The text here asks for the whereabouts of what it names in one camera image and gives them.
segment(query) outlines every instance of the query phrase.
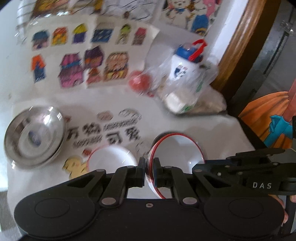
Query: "wooden frame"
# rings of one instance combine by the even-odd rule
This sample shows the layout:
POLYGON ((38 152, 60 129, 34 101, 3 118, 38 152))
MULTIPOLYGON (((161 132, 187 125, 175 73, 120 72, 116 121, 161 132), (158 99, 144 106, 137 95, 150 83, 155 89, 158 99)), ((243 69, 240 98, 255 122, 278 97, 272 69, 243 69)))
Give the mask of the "wooden frame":
POLYGON ((219 64, 212 87, 229 101, 259 55, 277 15, 281 0, 249 0, 219 64))

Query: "metal bowl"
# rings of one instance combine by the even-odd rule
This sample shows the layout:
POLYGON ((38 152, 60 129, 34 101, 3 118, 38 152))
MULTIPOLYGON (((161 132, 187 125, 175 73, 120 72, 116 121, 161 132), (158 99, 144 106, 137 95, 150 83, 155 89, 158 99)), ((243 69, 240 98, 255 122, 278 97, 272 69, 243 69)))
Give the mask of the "metal bowl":
POLYGON ((9 124, 4 149, 12 165, 22 169, 41 166, 56 158, 66 135, 66 122, 52 106, 35 106, 9 124))

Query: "red ball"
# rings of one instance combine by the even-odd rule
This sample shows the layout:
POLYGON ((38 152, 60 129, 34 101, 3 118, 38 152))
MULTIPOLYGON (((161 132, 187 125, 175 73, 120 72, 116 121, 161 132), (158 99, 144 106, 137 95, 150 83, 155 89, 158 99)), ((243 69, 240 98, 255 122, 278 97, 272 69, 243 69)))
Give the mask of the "red ball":
POLYGON ((129 76, 128 85, 137 93, 147 92, 151 85, 151 77, 149 74, 143 74, 142 71, 135 70, 129 76))

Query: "wooden edge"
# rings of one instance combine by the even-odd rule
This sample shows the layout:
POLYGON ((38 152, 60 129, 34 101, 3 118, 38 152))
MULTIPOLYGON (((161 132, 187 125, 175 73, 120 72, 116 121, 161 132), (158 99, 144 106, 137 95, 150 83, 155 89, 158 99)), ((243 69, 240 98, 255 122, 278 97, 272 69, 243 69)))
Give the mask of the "wooden edge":
MULTIPOLYGON (((268 19, 271 20, 271 22, 273 23, 281 2, 280 0, 249 0, 248 1, 244 14, 219 64, 219 68, 220 68, 219 75, 217 76, 215 81, 211 84, 211 86, 214 89, 224 94, 224 92, 226 91, 225 90, 226 85, 231 84, 230 77, 233 74, 234 70, 237 68, 239 61, 242 59, 242 56, 245 53, 245 50, 256 30, 258 23, 263 20, 262 12, 264 10, 269 11, 269 9, 265 9, 265 8, 271 2, 273 6, 275 6, 274 3, 276 3, 276 6, 277 6, 277 8, 275 6, 276 8, 275 15, 273 16, 271 14, 271 16, 268 17, 268 19)), ((240 82, 239 85, 238 83, 236 83, 236 86, 238 85, 237 89, 239 88, 243 80, 238 81, 240 82)))

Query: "yellow roof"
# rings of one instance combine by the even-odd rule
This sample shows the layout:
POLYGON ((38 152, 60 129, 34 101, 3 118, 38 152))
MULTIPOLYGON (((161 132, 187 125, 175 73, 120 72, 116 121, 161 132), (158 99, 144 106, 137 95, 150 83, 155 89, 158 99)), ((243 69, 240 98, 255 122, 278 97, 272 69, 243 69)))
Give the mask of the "yellow roof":
POLYGON ((87 27, 84 23, 78 25, 74 30, 73 33, 74 34, 81 34, 81 33, 85 33, 87 31, 87 27))

